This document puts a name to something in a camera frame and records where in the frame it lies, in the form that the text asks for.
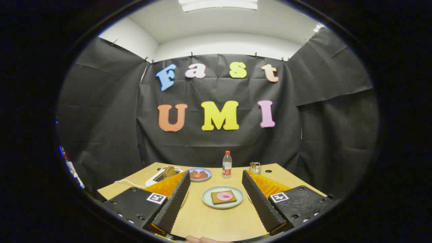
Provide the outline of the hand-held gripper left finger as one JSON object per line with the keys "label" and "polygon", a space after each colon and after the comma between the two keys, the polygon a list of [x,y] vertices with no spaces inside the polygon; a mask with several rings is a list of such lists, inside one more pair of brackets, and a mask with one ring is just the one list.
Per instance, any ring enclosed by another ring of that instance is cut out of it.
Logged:
{"label": "hand-held gripper left finger", "polygon": [[169,234],[189,186],[190,175],[184,171],[146,189],[128,188],[102,206],[136,228]]}

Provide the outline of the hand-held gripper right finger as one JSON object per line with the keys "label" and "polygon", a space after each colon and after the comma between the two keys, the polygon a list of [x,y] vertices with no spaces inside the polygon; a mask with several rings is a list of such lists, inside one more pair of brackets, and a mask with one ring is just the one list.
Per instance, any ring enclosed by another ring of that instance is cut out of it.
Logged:
{"label": "hand-held gripper right finger", "polygon": [[307,186],[290,188],[262,175],[244,170],[242,184],[269,234],[290,230],[324,213],[334,204]]}

